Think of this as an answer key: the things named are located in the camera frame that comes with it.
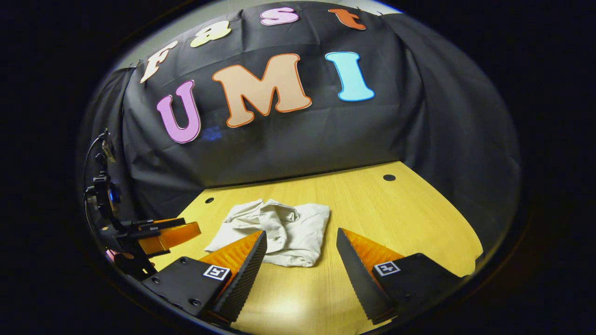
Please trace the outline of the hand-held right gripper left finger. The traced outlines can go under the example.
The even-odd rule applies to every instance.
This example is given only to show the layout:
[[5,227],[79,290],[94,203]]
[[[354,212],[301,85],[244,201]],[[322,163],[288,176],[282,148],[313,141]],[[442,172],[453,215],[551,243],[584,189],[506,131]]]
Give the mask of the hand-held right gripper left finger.
[[207,322],[236,322],[255,282],[268,246],[258,230],[199,260],[179,257],[142,281],[177,309]]

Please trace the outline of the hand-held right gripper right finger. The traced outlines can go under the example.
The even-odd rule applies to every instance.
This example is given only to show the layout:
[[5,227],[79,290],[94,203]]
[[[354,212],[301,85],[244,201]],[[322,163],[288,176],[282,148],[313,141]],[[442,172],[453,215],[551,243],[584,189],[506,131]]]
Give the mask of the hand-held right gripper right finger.
[[336,248],[366,317],[373,324],[409,320],[463,277],[424,253],[403,256],[345,228]]

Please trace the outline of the white jeans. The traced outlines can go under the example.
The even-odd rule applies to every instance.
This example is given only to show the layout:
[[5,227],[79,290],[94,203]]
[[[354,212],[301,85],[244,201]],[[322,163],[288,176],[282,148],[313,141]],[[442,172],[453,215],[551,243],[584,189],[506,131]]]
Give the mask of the white jeans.
[[258,199],[237,204],[204,251],[211,255],[252,233],[265,231],[263,263],[311,268],[321,256],[330,214],[328,206],[316,203],[289,206],[273,199]]

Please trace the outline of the black backdrop cloth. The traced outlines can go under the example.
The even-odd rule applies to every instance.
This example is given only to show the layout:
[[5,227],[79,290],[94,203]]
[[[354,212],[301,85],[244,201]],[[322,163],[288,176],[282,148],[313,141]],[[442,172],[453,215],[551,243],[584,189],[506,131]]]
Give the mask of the black backdrop cloth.
[[79,188],[105,129],[130,218],[175,216],[206,188],[400,161],[488,252],[519,203],[519,144],[500,94],[404,13],[293,1],[201,21],[106,77],[77,138]]

